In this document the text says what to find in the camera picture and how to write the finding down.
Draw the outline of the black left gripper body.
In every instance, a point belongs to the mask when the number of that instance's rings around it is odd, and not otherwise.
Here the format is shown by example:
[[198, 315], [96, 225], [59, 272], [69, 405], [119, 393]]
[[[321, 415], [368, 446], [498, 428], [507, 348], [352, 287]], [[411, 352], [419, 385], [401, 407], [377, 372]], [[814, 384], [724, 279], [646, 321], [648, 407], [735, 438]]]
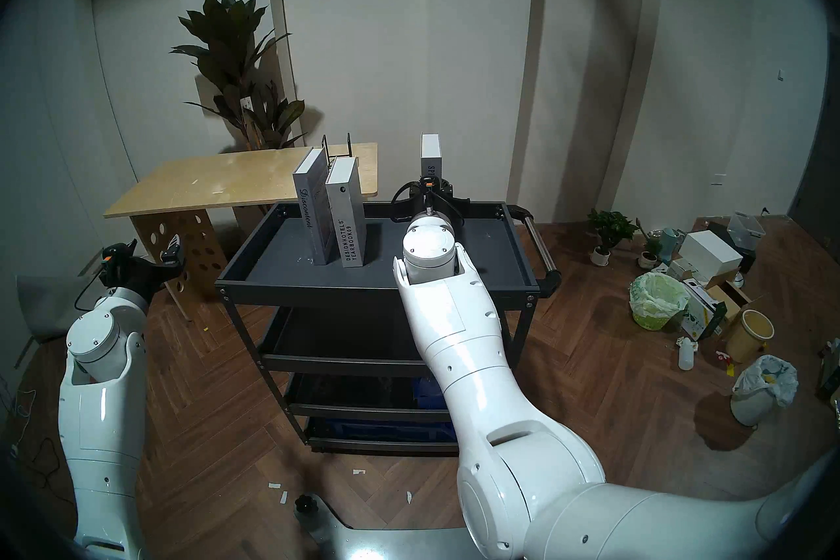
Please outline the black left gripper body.
[[135, 292], [141, 297], [153, 297], [163, 284], [179, 278], [185, 263], [153, 264], [146, 259], [128, 259], [114, 267], [114, 286]]

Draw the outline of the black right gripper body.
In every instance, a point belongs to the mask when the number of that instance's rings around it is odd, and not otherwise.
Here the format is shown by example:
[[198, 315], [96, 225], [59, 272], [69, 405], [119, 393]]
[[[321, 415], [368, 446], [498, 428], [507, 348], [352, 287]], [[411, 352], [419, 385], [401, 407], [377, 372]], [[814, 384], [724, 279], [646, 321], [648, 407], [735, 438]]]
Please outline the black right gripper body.
[[410, 195], [396, 201], [396, 222], [408, 223], [428, 216], [429, 209], [432, 216], [445, 218], [453, 228], [461, 228], [469, 215], [471, 199], [459, 199], [438, 192]]

